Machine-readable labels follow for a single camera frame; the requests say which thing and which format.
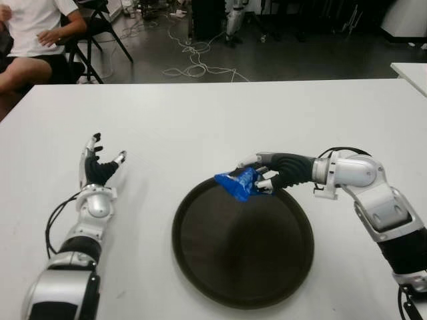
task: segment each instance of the chair leg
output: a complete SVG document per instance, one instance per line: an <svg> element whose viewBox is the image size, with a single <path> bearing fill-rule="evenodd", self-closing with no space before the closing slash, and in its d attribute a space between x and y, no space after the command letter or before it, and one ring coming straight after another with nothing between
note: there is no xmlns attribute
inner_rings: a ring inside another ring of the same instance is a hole
<svg viewBox="0 0 427 320"><path fill-rule="evenodd" d="M92 64L92 37L87 38L87 61ZM91 71L87 68L87 80L91 81Z"/></svg>
<svg viewBox="0 0 427 320"><path fill-rule="evenodd" d="M109 32L113 35L113 37L117 41L117 43L119 43L119 46L121 47L121 49L123 50L123 52L126 54L126 56L129 59L129 61L131 61L133 63L133 59L132 59L131 55L129 54L129 52L127 52L125 46L120 41L119 37L115 34L113 28L110 28Z"/></svg>
<svg viewBox="0 0 427 320"><path fill-rule="evenodd" d="M79 47L75 48L75 51L77 52L77 54L79 55L80 59L83 61L83 63L86 65L87 67L87 72L89 74L92 74L95 79L98 81L98 83L100 85L103 84L103 81L101 80L101 78L99 77L99 75L96 73L96 71L93 69L92 65L90 64L90 62L86 59L85 55L83 54L83 52L81 52Z"/></svg>
<svg viewBox="0 0 427 320"><path fill-rule="evenodd" d="M93 44L94 45L96 45L96 47L102 52L102 48L101 48L101 46L99 45L99 43L94 39L94 38L92 38L92 42L93 42Z"/></svg>

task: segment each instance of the white t-shirt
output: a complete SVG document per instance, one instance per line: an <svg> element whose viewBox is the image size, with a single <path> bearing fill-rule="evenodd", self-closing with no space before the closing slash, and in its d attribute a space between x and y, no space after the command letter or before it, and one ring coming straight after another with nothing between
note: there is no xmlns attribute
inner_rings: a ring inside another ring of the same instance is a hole
<svg viewBox="0 0 427 320"><path fill-rule="evenodd" d="M58 55L63 52L62 46L42 46L37 35L60 27L61 13L68 16L77 10L73 0L0 0L0 3L12 9L12 18L6 22L15 41L10 57Z"/></svg>

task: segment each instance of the person's arm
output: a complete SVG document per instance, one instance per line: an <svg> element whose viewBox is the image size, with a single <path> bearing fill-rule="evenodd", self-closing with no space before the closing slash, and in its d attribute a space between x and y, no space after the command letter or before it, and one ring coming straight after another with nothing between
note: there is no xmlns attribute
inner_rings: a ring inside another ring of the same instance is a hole
<svg viewBox="0 0 427 320"><path fill-rule="evenodd" d="M6 29L5 22L12 18L12 10L8 5L0 5L0 32Z"/></svg>
<svg viewBox="0 0 427 320"><path fill-rule="evenodd" d="M67 17L70 21L68 25L53 30L42 31L37 35L41 45L50 47L52 44L58 42L60 38L86 32L86 22L78 10L71 12Z"/></svg>

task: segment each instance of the person's hand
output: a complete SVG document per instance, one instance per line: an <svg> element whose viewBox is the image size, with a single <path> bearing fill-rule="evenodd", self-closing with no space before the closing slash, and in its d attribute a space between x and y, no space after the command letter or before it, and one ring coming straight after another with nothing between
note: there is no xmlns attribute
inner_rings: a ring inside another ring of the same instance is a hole
<svg viewBox="0 0 427 320"><path fill-rule="evenodd" d="M52 46L52 44L58 42L61 38L58 30L42 31L37 35L37 37L39 38L40 44L47 47Z"/></svg>
<svg viewBox="0 0 427 320"><path fill-rule="evenodd" d="M0 5L0 21L6 22L12 18L12 9L8 5Z"/></svg>

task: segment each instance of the white table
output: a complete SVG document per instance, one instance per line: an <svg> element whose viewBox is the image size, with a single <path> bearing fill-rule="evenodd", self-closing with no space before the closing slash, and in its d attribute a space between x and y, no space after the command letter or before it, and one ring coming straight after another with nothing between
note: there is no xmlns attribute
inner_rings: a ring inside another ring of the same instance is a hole
<svg viewBox="0 0 427 320"><path fill-rule="evenodd" d="M427 97L427 63L393 62L391 67L399 74L399 77L407 80Z"/></svg>
<svg viewBox="0 0 427 320"><path fill-rule="evenodd" d="M329 201L314 198L312 184L289 190L311 221L314 263L291 298L257 311L223 307L189 284L171 224L191 188L249 154L316 156L343 145L381 160L427 220L425 102L403 79L35 87L0 123L2 319L18 319L46 263L48 214L77 190L81 148L98 131L104 160L129 154L109 182L119 198L99 270L99 320L399 319L390 267L344 193ZM54 246L75 221L70 206Z"/></svg>

